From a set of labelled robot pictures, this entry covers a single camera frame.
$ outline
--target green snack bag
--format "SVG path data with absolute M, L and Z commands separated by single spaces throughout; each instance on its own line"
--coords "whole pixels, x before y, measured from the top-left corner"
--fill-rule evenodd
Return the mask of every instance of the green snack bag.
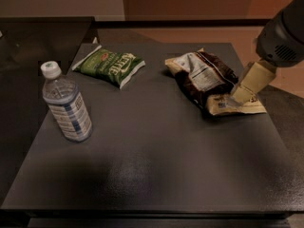
M 116 53 L 98 46 L 72 67 L 73 71 L 106 80 L 122 88 L 141 67 L 143 59 L 131 53 Z

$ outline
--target white bottle cap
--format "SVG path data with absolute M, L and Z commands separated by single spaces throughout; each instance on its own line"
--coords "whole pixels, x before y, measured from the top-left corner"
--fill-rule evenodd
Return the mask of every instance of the white bottle cap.
M 49 80 L 56 79 L 61 74 L 61 69 L 55 61 L 43 63 L 40 68 L 45 78 Z

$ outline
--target plastic bottle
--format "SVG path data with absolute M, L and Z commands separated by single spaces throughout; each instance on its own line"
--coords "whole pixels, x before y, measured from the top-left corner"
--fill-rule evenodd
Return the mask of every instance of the plastic bottle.
M 92 122 L 77 84 L 62 75 L 56 62 L 42 64 L 41 70 L 46 78 L 43 97 L 65 137 L 84 141 L 92 132 Z

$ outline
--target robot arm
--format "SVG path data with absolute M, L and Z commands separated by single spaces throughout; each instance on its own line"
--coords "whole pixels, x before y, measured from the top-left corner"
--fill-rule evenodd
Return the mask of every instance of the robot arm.
M 261 60 L 244 70 L 231 97 L 243 104 L 269 84 L 277 67 L 292 67 L 304 60 L 304 0 L 294 0 L 272 19 L 257 37 Z

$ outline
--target table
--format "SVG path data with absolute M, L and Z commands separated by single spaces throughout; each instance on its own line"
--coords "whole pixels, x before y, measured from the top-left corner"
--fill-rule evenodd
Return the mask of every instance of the table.
M 96 45 L 81 45 L 74 63 Z M 69 72 L 93 122 L 85 142 L 67 141 L 47 114 L 1 206 L 134 214 L 282 214 L 304 210 L 304 181 L 268 114 L 203 118 L 164 59 L 205 48 L 236 74 L 230 44 L 113 44 L 146 66 L 122 89 Z

